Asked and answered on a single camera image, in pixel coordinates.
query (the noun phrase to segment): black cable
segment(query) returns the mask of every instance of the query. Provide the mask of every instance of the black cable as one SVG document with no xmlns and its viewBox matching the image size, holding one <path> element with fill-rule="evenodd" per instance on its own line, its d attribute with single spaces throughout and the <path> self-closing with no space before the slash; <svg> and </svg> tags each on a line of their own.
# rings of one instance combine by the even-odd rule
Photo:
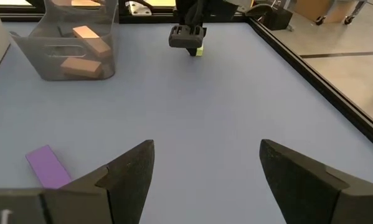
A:
<svg viewBox="0 0 373 224">
<path fill-rule="evenodd" d="M 197 0 L 192 7 L 189 8 L 187 14 L 185 15 L 185 23 L 189 26 L 197 26 L 201 22 L 204 9 L 204 0 Z"/>
<path fill-rule="evenodd" d="M 257 4 L 249 9 L 244 14 L 249 17 L 265 16 L 267 13 L 272 13 L 273 8 L 269 4 Z"/>
</svg>

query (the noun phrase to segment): clear plastic bin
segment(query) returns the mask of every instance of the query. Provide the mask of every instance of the clear plastic bin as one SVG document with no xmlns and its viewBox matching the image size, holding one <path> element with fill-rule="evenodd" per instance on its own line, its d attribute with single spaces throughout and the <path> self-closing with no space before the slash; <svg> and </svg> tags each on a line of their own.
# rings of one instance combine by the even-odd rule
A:
<svg viewBox="0 0 373 224">
<path fill-rule="evenodd" d="M 118 0 L 45 0 L 45 8 L 28 37 L 10 32 L 41 78 L 102 80 L 115 74 Z"/>
</svg>

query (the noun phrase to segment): robot end effector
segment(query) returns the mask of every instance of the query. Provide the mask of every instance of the robot end effector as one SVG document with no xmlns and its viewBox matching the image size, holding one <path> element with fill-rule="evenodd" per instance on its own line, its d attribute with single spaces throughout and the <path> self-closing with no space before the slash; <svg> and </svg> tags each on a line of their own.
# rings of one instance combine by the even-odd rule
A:
<svg viewBox="0 0 373 224">
<path fill-rule="evenodd" d="M 171 29 L 169 46 L 191 50 L 202 47 L 207 28 L 203 20 L 211 15 L 231 19 L 238 5 L 223 0 L 176 0 L 174 14 L 179 25 Z"/>
</svg>

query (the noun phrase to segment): floor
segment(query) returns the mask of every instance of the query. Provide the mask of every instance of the floor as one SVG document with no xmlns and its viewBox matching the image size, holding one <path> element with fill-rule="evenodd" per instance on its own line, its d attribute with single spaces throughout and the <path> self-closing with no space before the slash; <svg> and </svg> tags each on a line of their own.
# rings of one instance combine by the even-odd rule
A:
<svg viewBox="0 0 373 224">
<path fill-rule="evenodd" d="M 373 119 L 373 0 L 353 23 L 316 26 L 294 14 L 274 35 Z"/>
</svg>

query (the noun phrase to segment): light blue table surface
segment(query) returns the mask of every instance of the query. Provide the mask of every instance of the light blue table surface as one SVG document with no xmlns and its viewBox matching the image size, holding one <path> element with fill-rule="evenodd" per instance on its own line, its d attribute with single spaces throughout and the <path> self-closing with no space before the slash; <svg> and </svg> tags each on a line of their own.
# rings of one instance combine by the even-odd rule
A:
<svg viewBox="0 0 373 224">
<path fill-rule="evenodd" d="M 46 144 L 76 179 L 145 139 L 156 163 L 142 224 L 285 223 L 263 138 L 373 182 L 373 144 L 247 24 L 207 26 L 193 58 L 168 46 L 169 24 L 121 25 L 118 71 L 98 82 L 43 81 L 12 45 L 0 66 L 0 187 L 39 187 L 24 156 Z"/>
</svg>

